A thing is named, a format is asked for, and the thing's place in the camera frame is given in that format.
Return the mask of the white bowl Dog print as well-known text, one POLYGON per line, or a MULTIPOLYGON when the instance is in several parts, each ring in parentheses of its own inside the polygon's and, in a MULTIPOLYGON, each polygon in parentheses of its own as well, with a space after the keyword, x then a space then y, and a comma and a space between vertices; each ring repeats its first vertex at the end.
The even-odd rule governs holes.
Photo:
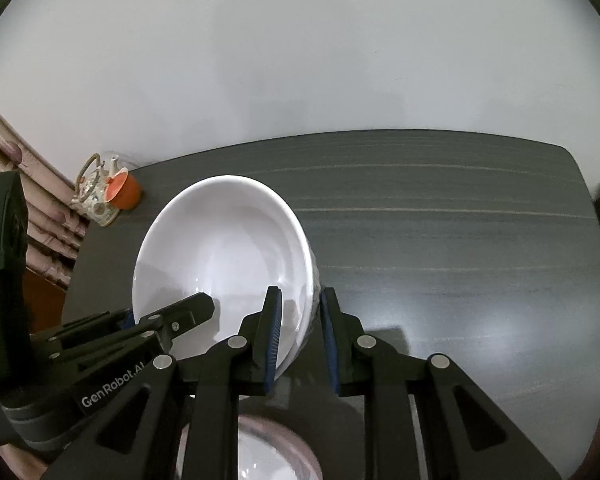
POLYGON ((283 374, 317 309, 315 257, 300 221, 268 186, 212 177, 172 198, 151 223, 136 258, 132 307, 142 318, 197 292, 212 298, 212 318, 174 339, 172 356, 184 360, 236 335, 271 286, 282 292, 276 372, 283 374))

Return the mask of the pink bowl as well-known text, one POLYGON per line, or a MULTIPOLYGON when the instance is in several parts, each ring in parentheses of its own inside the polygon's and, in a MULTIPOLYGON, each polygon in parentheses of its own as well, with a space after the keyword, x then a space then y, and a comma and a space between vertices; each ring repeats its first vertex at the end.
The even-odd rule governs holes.
POLYGON ((274 420, 238 417, 238 479, 321 479, 320 462, 298 434, 274 420))

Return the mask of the orange tea cup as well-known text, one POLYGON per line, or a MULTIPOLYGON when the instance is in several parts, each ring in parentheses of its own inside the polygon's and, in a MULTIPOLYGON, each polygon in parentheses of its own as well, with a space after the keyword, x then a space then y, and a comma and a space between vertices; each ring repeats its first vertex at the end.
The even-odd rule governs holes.
POLYGON ((105 186, 105 202, 121 210, 132 210, 142 197, 142 188, 126 168, 108 177, 105 186))

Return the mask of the floral ceramic teapot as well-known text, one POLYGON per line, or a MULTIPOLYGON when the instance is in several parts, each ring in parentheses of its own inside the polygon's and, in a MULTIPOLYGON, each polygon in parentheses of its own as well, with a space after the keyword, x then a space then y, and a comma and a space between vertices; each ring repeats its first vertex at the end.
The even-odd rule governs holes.
POLYGON ((103 228, 110 226, 120 209, 110 205, 105 198, 107 179, 120 169, 118 154, 112 154, 110 159, 102 159, 98 153, 90 156, 76 176, 71 207, 103 228))

